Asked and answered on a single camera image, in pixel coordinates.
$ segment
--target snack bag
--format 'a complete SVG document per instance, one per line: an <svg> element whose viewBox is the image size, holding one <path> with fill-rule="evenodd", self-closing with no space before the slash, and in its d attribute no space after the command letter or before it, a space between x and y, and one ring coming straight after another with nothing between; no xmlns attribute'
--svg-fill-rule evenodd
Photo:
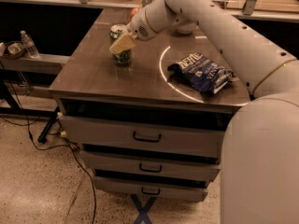
<svg viewBox="0 0 299 224"><path fill-rule="evenodd" d="M196 52L168 66L168 71L182 76L199 92L217 93L235 78L233 71Z"/></svg>

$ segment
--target clear plastic bottle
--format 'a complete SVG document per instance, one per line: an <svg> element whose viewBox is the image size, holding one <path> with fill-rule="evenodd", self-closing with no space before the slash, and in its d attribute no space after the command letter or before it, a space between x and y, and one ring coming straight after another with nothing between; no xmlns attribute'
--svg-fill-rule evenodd
<svg viewBox="0 0 299 224"><path fill-rule="evenodd" d="M38 53L38 50L36 48L34 41L32 40L31 36L26 34L25 31L21 31L21 42L27 49L27 52L31 58L39 57L39 53Z"/></svg>

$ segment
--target black drawer handle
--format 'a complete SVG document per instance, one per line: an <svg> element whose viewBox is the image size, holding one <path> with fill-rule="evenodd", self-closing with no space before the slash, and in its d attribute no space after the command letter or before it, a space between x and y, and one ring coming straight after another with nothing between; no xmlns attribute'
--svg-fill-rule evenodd
<svg viewBox="0 0 299 224"><path fill-rule="evenodd" d="M160 173L162 171L162 165L160 165L158 170L151 170L151 169L145 169L142 167L142 163L139 164L139 169L143 172L149 172L149 173Z"/></svg>
<svg viewBox="0 0 299 224"><path fill-rule="evenodd" d="M157 139L146 139L146 138L138 138L137 137L137 132L133 132L133 138L136 141L140 141L140 142L148 142L148 143L159 143L161 141L161 134L159 133Z"/></svg>
<svg viewBox="0 0 299 224"><path fill-rule="evenodd" d="M157 190L157 192L153 193L153 192L148 192L148 191L144 191L144 188L142 187L141 192L145 195L154 195L154 196L158 196L160 194L160 189Z"/></svg>

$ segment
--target gray drawer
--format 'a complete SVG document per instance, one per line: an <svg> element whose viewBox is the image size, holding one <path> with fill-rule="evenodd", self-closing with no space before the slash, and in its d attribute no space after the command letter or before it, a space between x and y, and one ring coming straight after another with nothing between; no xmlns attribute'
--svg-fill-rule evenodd
<svg viewBox="0 0 299 224"><path fill-rule="evenodd" d="M176 186L130 182L114 178L95 177L93 183L97 189L103 191L149 195L194 202L201 202L207 196L205 189L183 189Z"/></svg>
<svg viewBox="0 0 299 224"><path fill-rule="evenodd" d="M81 151L80 157L91 169L107 170L137 175L155 175L179 179L205 181L215 180L219 165L195 164L167 160L141 159L140 157Z"/></svg>
<svg viewBox="0 0 299 224"><path fill-rule="evenodd" d="M218 158L224 132L60 117L72 142Z"/></svg>

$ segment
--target soda can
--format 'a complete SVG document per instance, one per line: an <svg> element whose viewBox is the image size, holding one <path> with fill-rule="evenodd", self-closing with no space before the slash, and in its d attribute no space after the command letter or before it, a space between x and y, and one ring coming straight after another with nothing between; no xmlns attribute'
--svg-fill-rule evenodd
<svg viewBox="0 0 299 224"><path fill-rule="evenodd" d="M110 33L109 33L111 44L115 40L117 40L121 36L122 33L126 33L126 32L128 32L128 29L125 25L123 25L123 24L113 25L110 28ZM118 64L118 65L130 64L131 56L132 56L132 52L130 49L124 50L123 52L121 52L119 54L112 54L114 63Z"/></svg>

